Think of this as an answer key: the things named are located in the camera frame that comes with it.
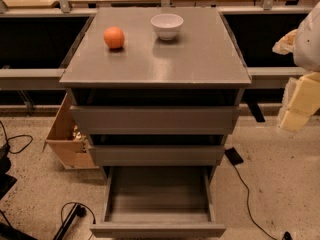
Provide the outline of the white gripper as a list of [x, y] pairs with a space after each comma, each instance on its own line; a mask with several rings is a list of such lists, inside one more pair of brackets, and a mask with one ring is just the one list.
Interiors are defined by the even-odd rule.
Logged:
[[[288, 32], [278, 40], [272, 51], [280, 55], [293, 52], [297, 30]], [[299, 79], [290, 78], [279, 111], [279, 129], [298, 132], [320, 109], [320, 73], [306, 74]]]

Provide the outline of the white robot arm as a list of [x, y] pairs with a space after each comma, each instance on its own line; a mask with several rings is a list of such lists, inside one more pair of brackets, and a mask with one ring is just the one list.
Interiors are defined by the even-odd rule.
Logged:
[[291, 53], [294, 63], [307, 71], [299, 79], [289, 79], [278, 114], [278, 132], [294, 134], [320, 109], [320, 2], [297, 29], [275, 43], [272, 51]]

